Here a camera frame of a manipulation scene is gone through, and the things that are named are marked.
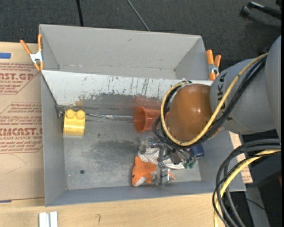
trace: stuffed fish toy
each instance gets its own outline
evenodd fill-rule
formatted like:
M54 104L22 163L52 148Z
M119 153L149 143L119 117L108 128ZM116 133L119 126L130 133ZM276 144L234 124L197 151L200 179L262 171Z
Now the stuffed fish toy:
M138 187L143 183L151 184L156 177L156 164L151 162L143 162L139 156L135 157L135 165L132 169L131 184Z

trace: cardboard box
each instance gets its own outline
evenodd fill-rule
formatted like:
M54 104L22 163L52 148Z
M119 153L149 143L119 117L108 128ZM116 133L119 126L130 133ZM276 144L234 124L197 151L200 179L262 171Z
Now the cardboard box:
M20 43L0 53L0 201L44 197L41 74Z
M232 151L228 131L203 144L205 157L177 171L164 187L130 184L139 137L133 122L91 117L83 137L63 136L57 108L131 116L138 105L158 108L183 79L210 85L201 36L40 25L45 205L77 204L213 192L215 175ZM244 190L241 176L232 190Z

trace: black cable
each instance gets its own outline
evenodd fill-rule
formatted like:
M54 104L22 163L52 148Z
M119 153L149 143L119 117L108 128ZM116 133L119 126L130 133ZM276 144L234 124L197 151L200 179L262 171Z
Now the black cable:
M230 153L230 155L226 158L226 160L221 164L220 168L218 169L217 176L216 176L216 185L218 185L218 182L220 180L223 168L225 169L224 175L227 174L228 165L233 158L235 158L236 156L238 156L242 153L245 153L245 152L263 151L265 149L281 149L281 147L279 145L277 145L277 146L266 145L266 144L278 144L279 142L280 142L280 140L278 140L278 139L256 140L256 141L252 141L252 142L248 142L246 144L243 144L243 145L239 146L238 148L236 148L235 150L233 150ZM221 196L218 196L218 199L219 199L219 202L220 202L220 205L221 205L221 209L225 213L226 217L231 221L232 218L230 217L228 211L225 209L225 206L224 206L224 203L222 201Z
M80 0L76 0L77 2L77 11L79 13L79 19L80 19L80 25L82 27L84 27L84 23L83 23L83 16L82 16L82 10L81 10L81 5L80 5Z
M234 157L236 157L236 156L238 156L238 155L240 155L240 154L242 154L242 153L250 152L250 151L253 151L253 152L254 152L254 151L256 151L256 150L262 151L262 150L264 150L264 149L278 149L278 147L275 147L275 146L265 146L265 147L263 148L263 146L253 146L253 147L243 148L243 149L238 150L238 151L233 151L233 153L230 155L231 158L227 158L227 159L228 159L228 160L226 161L226 162L227 162L227 166L229 165L231 159L233 159ZM218 174L217 177L216 177L216 184L218 184L218 182L219 182L220 174ZM222 197L221 197L220 195L218 195L218 200L219 200L219 202L220 202L221 209L222 209L224 215L225 215L226 218L231 222L231 224L232 224L234 227L236 227L237 225L235 224L234 220L232 219L232 217L230 216L229 212L227 211L227 209L226 209L226 207L225 207L225 205L224 205L224 203L223 203ZM234 207L234 204L233 204L233 201L232 201L231 197L230 197L230 199L228 199L228 200L229 200L229 202L232 203L231 207L232 207L232 211L233 211L233 213L234 213L235 218L236 218L237 221L239 222L240 226L243 226L243 227L244 227L245 225L244 225L243 221L241 220L239 214L237 213L237 211L236 211L236 209L235 209L235 207Z
M271 155L275 155L275 153L273 154L263 154L263 155L260 155L260 156L251 156L247 159L244 159L242 161L240 161L239 163L237 163L225 176L224 178L217 184L216 188L214 189L213 191L213 196L212 196L212 204L213 204L213 207L214 207L214 210L216 212L216 214L218 215L218 217L223 221L223 223L226 225L226 226L229 226L227 221L223 218L223 216L221 215L221 213L219 212L219 210L217 209L216 207L216 204L215 204L215 195L217 195L218 199L220 198L221 199L221 194L220 194L220 186L221 184L230 176L230 174L235 170L237 169L241 164L243 164L244 162L246 162L248 159L251 159L251 158L256 158L256 157L270 157Z
M133 4L130 2L130 0L126 0L127 3L131 6L131 8L133 9L133 11L136 13L136 15L138 16L138 18L141 20L141 22L143 23L143 25L145 26L145 28L150 31L150 29L148 28L148 26L146 25L146 23L144 22L144 20L142 19L142 17L140 16L140 14L138 13L138 11L134 8Z
M272 143L272 142L278 142L278 140L273 140L273 139L268 140L268 141L270 141L270 143ZM264 145L264 146L262 146L262 145L255 145L255 146L252 146L252 147L247 147L247 148L245 148L245 149L244 149L244 152L246 153L246 152L250 152L250 151L252 151L252 152L254 152L254 151L263 151L263 150L266 150L266 149L281 149L281 147L280 147L280 145L278 145L277 147L275 147L275 145L269 145L269 146L267 146L267 145ZM230 161L228 161L227 164L226 164L225 167L224 167L224 175L225 175L225 174L227 173L227 171L228 171L229 163L230 163ZM233 201L232 201L232 197L231 197L231 195L230 195L230 190L229 190L229 188L226 189L226 191L225 191L225 196L226 196L226 198L227 198L227 200L228 200L228 202L229 202L229 204L230 204L230 207L231 207L231 209L232 209L232 212L233 212L233 214L234 214L234 217L237 219L237 221L239 222L239 224L244 227L245 225L244 225L242 219L240 218L238 212L236 211L236 208L235 208L234 203L233 203Z

